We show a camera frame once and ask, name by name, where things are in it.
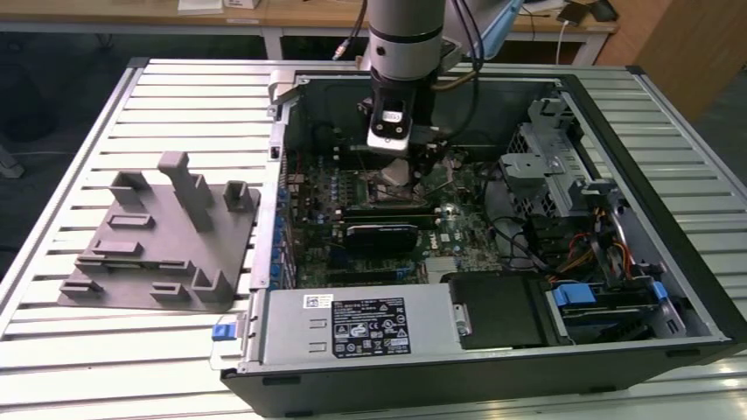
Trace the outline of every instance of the white cable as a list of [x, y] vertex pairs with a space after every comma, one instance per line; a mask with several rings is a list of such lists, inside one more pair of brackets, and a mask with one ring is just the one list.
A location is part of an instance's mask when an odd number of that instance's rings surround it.
[[565, 27], [568, 26], [568, 21], [562, 22], [562, 28], [560, 28], [560, 36], [557, 37], [557, 51], [554, 52], [554, 65], [560, 64], [560, 44], [562, 44], [562, 32], [565, 31]]

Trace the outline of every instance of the white table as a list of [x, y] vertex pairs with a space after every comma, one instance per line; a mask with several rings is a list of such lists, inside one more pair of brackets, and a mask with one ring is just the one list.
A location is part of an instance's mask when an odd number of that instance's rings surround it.
[[[207, 363], [210, 326], [219, 315], [54, 303], [111, 201], [103, 187], [117, 169], [150, 168], [161, 151], [187, 151], [190, 168], [207, 182], [239, 179], [261, 187], [263, 169], [246, 161], [266, 152], [273, 127], [266, 83], [269, 73], [287, 67], [351, 69], [345, 63], [154, 59], [125, 70], [0, 283], [2, 420], [257, 418]], [[482, 72], [576, 74], [729, 296], [747, 309], [744, 187], [646, 78], [604, 67], [485, 66]], [[588, 151], [600, 173], [608, 173], [598, 154]], [[145, 176], [158, 178], [155, 171]], [[247, 251], [245, 268], [250, 261]], [[249, 277], [243, 274], [238, 283], [241, 299]], [[245, 308], [241, 299], [231, 313]], [[227, 346], [219, 353], [235, 357], [238, 349]], [[741, 419], [747, 397], [737, 391], [745, 389], [747, 362], [732, 357], [618, 392], [325, 418]]]

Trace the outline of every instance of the sticker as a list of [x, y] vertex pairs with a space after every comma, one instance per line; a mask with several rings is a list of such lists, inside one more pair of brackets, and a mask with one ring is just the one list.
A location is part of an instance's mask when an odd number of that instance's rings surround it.
[[409, 354], [405, 300], [401, 297], [342, 300], [331, 302], [330, 308], [331, 353], [337, 359]]
[[302, 308], [331, 308], [331, 300], [334, 300], [334, 295], [302, 295]]
[[258, 24], [257, 19], [225, 19], [226, 24], [249, 24], [255, 25]]

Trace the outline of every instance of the motherboard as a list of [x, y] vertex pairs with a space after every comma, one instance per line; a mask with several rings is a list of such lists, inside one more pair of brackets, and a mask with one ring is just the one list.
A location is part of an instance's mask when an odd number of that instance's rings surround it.
[[500, 270], [480, 198], [484, 165], [446, 157], [416, 188], [404, 188], [386, 168], [360, 163], [358, 170], [341, 169], [317, 157], [287, 177], [294, 287], [426, 284], [448, 272]]

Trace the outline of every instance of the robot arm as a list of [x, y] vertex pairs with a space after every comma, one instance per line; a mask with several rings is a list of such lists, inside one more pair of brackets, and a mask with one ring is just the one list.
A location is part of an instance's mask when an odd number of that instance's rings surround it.
[[430, 85], [441, 64], [444, 0], [370, 0], [372, 110], [368, 146], [406, 154], [413, 124], [430, 125]]
[[[485, 41], [485, 56], [502, 44], [522, 0], [466, 2]], [[461, 23], [445, 0], [369, 0], [368, 57], [372, 86], [368, 146], [404, 156], [414, 126], [429, 127], [432, 86], [450, 49], [468, 45]]]

